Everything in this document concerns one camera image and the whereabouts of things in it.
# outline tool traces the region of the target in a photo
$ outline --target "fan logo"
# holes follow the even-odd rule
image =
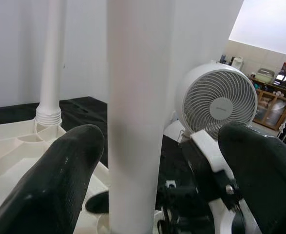
[[[217,110],[221,110],[221,111],[227,111],[227,110],[225,110],[225,109],[223,109],[223,108],[221,108],[221,107],[216,107],[216,109],[217,109]]]

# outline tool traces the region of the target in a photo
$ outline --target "white wall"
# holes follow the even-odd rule
[[[218,60],[243,0],[175,0],[166,124],[176,86]],[[0,0],[0,106],[39,101],[48,0]],[[60,98],[108,101],[106,0],[68,0]]]
[[[48,0],[0,0],[0,106],[39,101]],[[108,100],[106,1],[68,0],[60,98]]]
[[[286,0],[245,0],[229,39],[286,54]]]
[[[166,125],[179,81],[192,68],[219,60],[243,0],[177,0],[171,47]]]

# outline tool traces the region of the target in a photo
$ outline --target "white pole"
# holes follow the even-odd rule
[[[169,77],[172,0],[109,0],[113,234],[151,234]]]
[[[61,122],[59,80],[63,67],[67,0],[50,0],[40,104],[36,120],[42,125]]]

